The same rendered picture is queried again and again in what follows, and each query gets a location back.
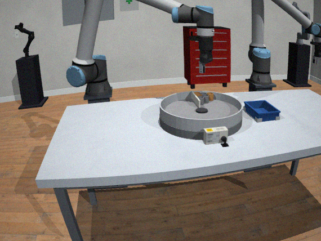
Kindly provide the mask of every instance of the table leg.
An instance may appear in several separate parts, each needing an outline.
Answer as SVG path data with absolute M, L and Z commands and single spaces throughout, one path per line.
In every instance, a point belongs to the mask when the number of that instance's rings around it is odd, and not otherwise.
M 54 191 L 72 241 L 83 241 L 67 190 L 54 188 Z
M 299 161 L 300 159 L 296 159 L 296 160 L 293 160 L 292 161 L 292 165 L 291 165 L 291 169 L 290 169 L 290 174 L 292 175 L 292 176 L 295 176 L 295 174 L 296 174 L 296 170 L 297 170 L 297 166 L 298 166 L 298 161 Z
M 88 188 L 88 196 L 91 205 L 97 205 L 97 198 L 94 189 Z

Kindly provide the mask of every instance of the wooden floor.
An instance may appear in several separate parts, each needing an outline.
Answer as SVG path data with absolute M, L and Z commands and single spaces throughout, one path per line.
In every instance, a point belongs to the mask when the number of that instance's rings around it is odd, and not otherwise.
M 273 82 L 273 90 L 298 89 Z M 321 95 L 321 85 L 309 83 Z M 189 90 L 187 84 L 115 89 L 111 101 Z M 242 92 L 248 83 L 204 84 L 195 90 Z M 21 101 L 0 103 L 0 241 L 71 240 L 54 191 L 38 189 L 35 177 L 66 106 L 87 104 L 83 95 L 50 96 L 43 107 L 24 110 L 18 110 Z M 90 206 L 86 190 L 68 193 L 88 241 L 319 241 L 321 157 L 302 159 L 295 177 L 289 175 L 290 166 L 102 190 L 98 207 Z

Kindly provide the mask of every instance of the table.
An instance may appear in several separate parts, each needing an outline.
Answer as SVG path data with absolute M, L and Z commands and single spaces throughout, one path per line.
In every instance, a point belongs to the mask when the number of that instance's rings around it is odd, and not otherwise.
M 266 100 L 280 120 L 255 122 L 243 111 L 229 147 L 172 136 L 158 123 L 162 99 L 148 98 L 68 106 L 36 177 L 54 188 L 72 241 L 82 241 L 67 189 L 152 184 L 253 171 L 321 154 L 321 96 L 311 90 L 227 93 L 244 101 Z

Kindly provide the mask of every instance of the black disc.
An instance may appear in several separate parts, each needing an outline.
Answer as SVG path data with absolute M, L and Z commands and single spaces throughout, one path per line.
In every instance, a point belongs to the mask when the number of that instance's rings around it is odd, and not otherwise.
M 203 113 L 207 113 L 207 112 L 208 112 L 208 109 L 203 108 L 203 107 L 200 107 L 200 108 L 197 108 L 197 109 L 196 109 L 196 112 L 203 114 Z

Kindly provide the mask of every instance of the black joystick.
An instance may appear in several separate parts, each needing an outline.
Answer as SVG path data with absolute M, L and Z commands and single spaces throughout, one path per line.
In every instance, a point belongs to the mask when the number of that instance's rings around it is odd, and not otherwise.
M 221 140 L 224 142 L 223 144 L 221 144 L 224 148 L 229 146 L 229 144 L 226 143 L 226 141 L 228 140 L 226 136 L 222 136 Z

